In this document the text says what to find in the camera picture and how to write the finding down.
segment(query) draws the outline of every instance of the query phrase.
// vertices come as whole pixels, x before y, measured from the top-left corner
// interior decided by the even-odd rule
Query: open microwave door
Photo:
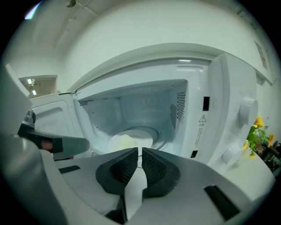
[[[52,134],[83,138],[72,93],[58,93],[32,99],[35,129]]]

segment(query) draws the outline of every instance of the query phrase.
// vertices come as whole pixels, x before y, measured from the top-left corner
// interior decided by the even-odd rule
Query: black rectangular slot
[[[191,158],[195,158],[196,155],[197,155],[197,152],[198,152],[198,151],[193,151],[192,154],[191,154]]]
[[[64,168],[61,168],[58,170],[60,171],[61,174],[65,174],[65,173],[69,173],[69,172],[72,172],[72,171],[75,171],[78,169],[80,169],[79,166],[70,166],[70,167],[64,167]]]
[[[204,97],[203,111],[209,111],[210,97]]]
[[[216,185],[205,187],[204,190],[225,220],[239,213],[238,208]]]

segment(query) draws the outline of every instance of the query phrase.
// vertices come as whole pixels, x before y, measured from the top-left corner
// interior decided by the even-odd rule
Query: ceiling light
[[[34,6],[32,8],[32,10],[29,11],[28,14],[26,14],[25,19],[32,19],[33,15],[34,15],[34,13],[35,13],[35,11],[36,11],[36,9],[37,9],[37,7],[39,6],[40,3],[41,2],[39,2],[36,6]]]
[[[179,59],[179,62],[191,62],[190,59]]]

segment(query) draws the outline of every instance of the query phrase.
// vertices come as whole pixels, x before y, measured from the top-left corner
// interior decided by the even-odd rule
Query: plate
[[[141,156],[142,147],[150,148],[153,144],[152,136],[145,131],[127,130],[114,135],[108,142],[108,152],[116,152],[127,148],[137,147]]]

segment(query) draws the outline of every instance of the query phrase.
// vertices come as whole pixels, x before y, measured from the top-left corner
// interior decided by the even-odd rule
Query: ceiling fixture
[[[76,5],[76,0],[68,0],[66,3],[67,8],[71,8]]]
[[[32,17],[33,17],[34,14],[35,14],[35,11],[36,11],[36,9],[37,9],[37,7],[39,6],[40,3],[41,3],[41,2],[39,2],[36,6],[34,6],[34,7],[32,8],[32,10],[29,11],[28,14],[26,14],[25,19],[32,19]]]
[[[191,62],[190,59],[179,59],[179,62]]]

